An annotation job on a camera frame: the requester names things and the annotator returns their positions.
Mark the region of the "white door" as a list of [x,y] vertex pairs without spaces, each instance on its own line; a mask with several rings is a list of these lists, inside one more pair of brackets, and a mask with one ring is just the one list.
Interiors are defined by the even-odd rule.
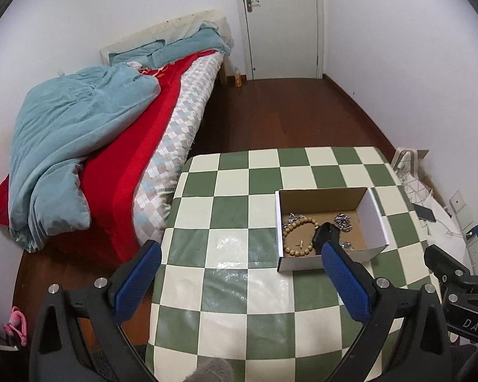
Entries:
[[246,75],[320,79],[324,0],[237,0]]

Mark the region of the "small yellow bottle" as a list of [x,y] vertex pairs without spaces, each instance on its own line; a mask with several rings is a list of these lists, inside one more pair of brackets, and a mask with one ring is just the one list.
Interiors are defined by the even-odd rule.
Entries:
[[243,85],[243,77],[238,67],[235,68],[234,77],[235,77],[235,87],[237,88],[241,87]]

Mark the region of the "white cardboard box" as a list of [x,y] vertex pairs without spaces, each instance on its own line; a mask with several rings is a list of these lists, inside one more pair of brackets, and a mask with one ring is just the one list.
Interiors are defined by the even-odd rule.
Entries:
[[275,213],[278,272],[320,269],[323,245],[330,240],[360,263],[388,245],[381,206],[371,188],[280,190]]

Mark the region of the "pink toy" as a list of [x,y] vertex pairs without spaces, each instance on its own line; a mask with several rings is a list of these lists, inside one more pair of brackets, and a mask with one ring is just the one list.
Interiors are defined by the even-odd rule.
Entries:
[[27,322],[25,315],[18,307],[12,307],[8,322],[2,327],[9,342],[18,344],[22,348],[27,345]]

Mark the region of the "red bed sheet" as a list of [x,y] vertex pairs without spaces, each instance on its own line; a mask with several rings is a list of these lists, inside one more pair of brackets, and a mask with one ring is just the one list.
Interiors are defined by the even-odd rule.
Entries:
[[[80,189],[91,209],[91,226],[52,236],[44,247],[54,247],[71,258],[108,268],[134,257],[144,244],[137,241],[132,220],[136,187],[171,118],[182,74],[193,61],[213,52],[218,51],[209,49],[160,69],[140,70],[143,76],[159,78],[166,94],[151,102],[120,135],[82,162]],[[9,175],[0,185],[0,226],[9,232],[8,181]]]

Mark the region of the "white power strip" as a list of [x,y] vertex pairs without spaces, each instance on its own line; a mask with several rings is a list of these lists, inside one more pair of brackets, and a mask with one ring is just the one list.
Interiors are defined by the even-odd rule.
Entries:
[[456,191],[449,199],[453,216],[460,227],[466,241],[466,250],[472,264],[472,271],[478,275],[478,235],[473,228],[478,225],[472,210],[466,204],[460,191]]

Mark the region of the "teal blue blanket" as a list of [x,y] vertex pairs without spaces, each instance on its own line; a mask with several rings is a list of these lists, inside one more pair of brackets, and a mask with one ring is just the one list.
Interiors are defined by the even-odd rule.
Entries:
[[108,66],[50,79],[28,92],[9,158],[9,232],[19,247],[35,252],[52,236],[91,226],[91,209],[80,189],[82,162],[166,94],[159,78],[140,70],[160,69],[208,49],[228,55],[231,47],[216,29],[202,25],[188,38],[111,53]]

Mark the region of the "black smartphone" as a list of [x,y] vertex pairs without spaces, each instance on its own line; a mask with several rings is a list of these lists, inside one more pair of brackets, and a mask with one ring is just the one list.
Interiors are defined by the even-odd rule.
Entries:
[[435,215],[433,214],[431,209],[418,205],[416,203],[413,204],[413,207],[419,219],[423,221],[431,222],[431,223],[436,222]]

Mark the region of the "green white checkered table cover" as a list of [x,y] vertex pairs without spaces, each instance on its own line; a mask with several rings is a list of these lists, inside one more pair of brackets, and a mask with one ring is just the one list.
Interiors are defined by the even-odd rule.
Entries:
[[321,270],[277,270],[275,194],[367,187],[387,248],[366,264],[402,288],[432,283],[402,184],[374,147],[198,155],[177,183],[154,280],[146,363],[181,381],[212,357],[238,381],[321,381],[352,344],[353,321]]

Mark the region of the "white pillow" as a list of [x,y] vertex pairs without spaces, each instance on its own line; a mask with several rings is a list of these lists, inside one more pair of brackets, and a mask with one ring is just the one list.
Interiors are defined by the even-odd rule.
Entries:
[[154,24],[109,46],[105,46],[100,49],[102,61],[108,66],[111,53],[124,53],[156,40],[163,40],[170,44],[188,38],[198,32],[202,25],[216,29],[228,46],[234,46],[231,29],[225,14],[220,10],[208,10]]

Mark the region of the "white patterned tote bag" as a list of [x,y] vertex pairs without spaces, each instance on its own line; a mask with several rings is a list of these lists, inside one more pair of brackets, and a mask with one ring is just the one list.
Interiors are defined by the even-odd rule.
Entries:
[[435,186],[423,168],[423,159],[428,155],[428,149],[414,149],[398,147],[395,150],[391,167],[402,183],[409,202],[414,206],[431,208],[437,204],[449,216],[450,213],[443,203],[443,199],[435,190]]

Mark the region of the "black smart band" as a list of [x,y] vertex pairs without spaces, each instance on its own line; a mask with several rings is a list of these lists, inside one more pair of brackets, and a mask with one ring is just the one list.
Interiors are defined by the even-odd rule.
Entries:
[[326,243],[339,244],[340,230],[332,223],[323,223],[315,230],[312,238],[313,249],[316,255],[321,255]]

